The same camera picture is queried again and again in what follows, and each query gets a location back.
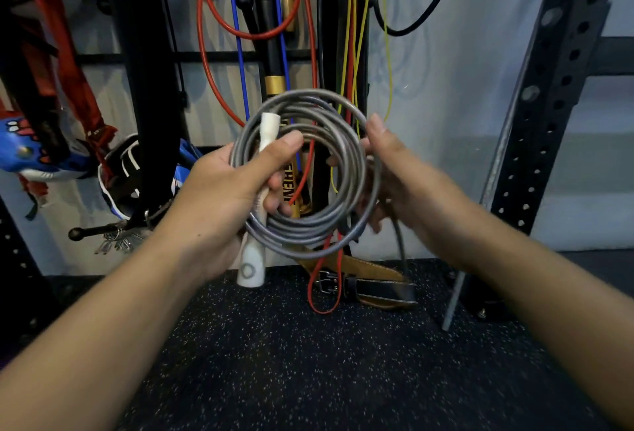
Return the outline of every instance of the white wall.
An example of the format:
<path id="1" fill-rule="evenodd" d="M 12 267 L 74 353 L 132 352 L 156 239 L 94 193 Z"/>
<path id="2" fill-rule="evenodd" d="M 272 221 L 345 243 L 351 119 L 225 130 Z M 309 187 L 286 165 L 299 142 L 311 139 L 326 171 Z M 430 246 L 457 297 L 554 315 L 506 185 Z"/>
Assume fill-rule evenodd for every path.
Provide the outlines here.
<path id="1" fill-rule="evenodd" d="M 431 0 L 388 0 L 392 27 L 412 22 Z M 631 0 L 613 0 L 606 33 L 634 35 Z M 229 0 L 216 0 L 230 19 Z M 389 127 L 421 158 L 440 166 L 478 199 L 502 121 L 526 52 L 541 0 L 443 0 L 432 17 L 407 37 L 392 38 L 394 104 Z M 194 0 L 170 0 L 179 50 L 196 50 Z M 206 13 L 208 50 L 234 50 L 234 38 L 221 31 Z M 387 68 L 382 31 L 370 14 L 370 109 L 387 107 Z M 117 44 L 109 19 L 88 0 L 72 29 L 80 52 L 114 52 Z M 305 32 L 299 39 L 306 46 Z M 244 44 L 251 49 L 250 43 Z M 237 66 L 215 65 L 212 71 L 230 105 L 242 114 Z M 119 67 L 89 67 L 86 75 L 106 121 L 121 135 L 134 131 L 125 73 Z M 238 128 L 211 93 L 199 64 L 184 66 L 191 105 L 187 122 L 196 145 L 230 142 Z M 295 87 L 310 85 L 310 69 L 292 69 Z M 259 103 L 255 67 L 247 82 L 252 107 Z M 631 155 L 634 96 L 630 78 L 593 78 L 574 110 L 551 183 L 535 226 L 535 237 L 562 250 L 625 247 L 634 242 L 634 178 L 627 172 Z M 52 185 L 51 203 L 32 223 L 22 216 L 30 203 L 17 180 L 0 175 L 0 191 L 9 203 L 38 265 L 46 274 L 108 272 L 121 259 L 114 252 L 92 252 L 99 238 L 73 243 L 66 237 L 74 226 L 112 222 L 94 180 Z M 367 259 L 396 256 L 389 226 L 379 236 L 366 233 L 353 247 Z M 411 257 L 429 252 L 406 233 Z"/>

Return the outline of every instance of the gold band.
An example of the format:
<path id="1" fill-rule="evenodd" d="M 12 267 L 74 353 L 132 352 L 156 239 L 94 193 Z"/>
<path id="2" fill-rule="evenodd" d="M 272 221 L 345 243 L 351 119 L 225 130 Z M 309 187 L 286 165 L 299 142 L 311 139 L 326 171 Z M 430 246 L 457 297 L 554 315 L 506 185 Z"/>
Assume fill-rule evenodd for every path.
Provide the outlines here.
<path id="1" fill-rule="evenodd" d="M 268 75 L 264 78 L 267 96 L 277 96 L 286 91 L 286 79 L 283 75 Z"/>

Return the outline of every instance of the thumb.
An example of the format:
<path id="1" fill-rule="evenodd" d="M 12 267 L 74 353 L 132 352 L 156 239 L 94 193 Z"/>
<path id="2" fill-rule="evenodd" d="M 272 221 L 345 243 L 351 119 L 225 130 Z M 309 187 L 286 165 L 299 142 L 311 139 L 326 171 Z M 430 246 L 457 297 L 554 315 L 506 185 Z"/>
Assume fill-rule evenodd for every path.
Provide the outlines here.
<path id="1" fill-rule="evenodd" d="M 378 114 L 373 114 L 368 119 L 366 133 L 374 154 L 401 182 L 407 182 L 419 159 L 405 147 L 396 134 L 385 127 Z"/>
<path id="2" fill-rule="evenodd" d="M 260 154 L 243 166 L 245 185 L 256 193 L 264 183 L 284 164 L 293 159 L 293 155 L 304 144 L 304 136 L 295 130 L 266 146 Z"/>

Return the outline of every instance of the blue cord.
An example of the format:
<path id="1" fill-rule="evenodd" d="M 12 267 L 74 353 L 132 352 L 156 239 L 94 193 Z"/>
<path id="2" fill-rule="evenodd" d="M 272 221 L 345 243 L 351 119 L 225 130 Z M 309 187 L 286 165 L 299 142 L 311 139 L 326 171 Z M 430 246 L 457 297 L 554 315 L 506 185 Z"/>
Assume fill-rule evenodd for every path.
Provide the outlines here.
<path id="1" fill-rule="evenodd" d="M 231 11 L 233 12 L 233 25 L 236 29 L 240 30 L 236 0 L 231 0 Z M 240 37 L 236 37 L 236 44 L 238 46 L 238 62 L 240 64 L 240 81 L 242 82 L 242 100 L 244 101 L 244 115 L 247 120 L 249 120 L 249 99 L 247 97 L 247 81 L 244 77 L 244 57 L 242 55 L 242 41 L 240 40 Z"/>
<path id="2" fill-rule="evenodd" d="M 281 25 L 281 0 L 275 0 L 275 8 L 277 9 L 278 25 Z M 286 57 L 286 40 L 284 39 L 284 33 L 280 34 L 281 44 L 281 60 L 284 64 L 284 78 L 286 80 L 286 90 L 290 90 L 290 77 L 289 77 L 289 60 Z M 299 157 L 299 152 L 296 154 L 297 171 L 302 172 L 302 160 Z"/>

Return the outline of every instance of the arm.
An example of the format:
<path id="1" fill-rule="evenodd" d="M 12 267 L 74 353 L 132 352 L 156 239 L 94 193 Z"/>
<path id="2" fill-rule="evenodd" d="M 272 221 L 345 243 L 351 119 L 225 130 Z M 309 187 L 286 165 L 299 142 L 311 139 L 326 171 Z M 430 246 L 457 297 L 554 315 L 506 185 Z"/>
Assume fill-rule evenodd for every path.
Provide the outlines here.
<path id="1" fill-rule="evenodd" d="M 0 429 L 113 428 L 189 299 L 233 262 L 271 175 L 264 205 L 280 206 L 276 171 L 302 141 L 293 131 L 239 169 L 230 146 L 203 157 L 147 242 L 0 373 Z"/>
<path id="2" fill-rule="evenodd" d="M 634 429 L 634 300 L 470 201 L 377 117 L 368 136 L 399 218 L 434 254 L 495 288 L 606 414 Z M 375 211 L 375 231 L 385 217 Z"/>

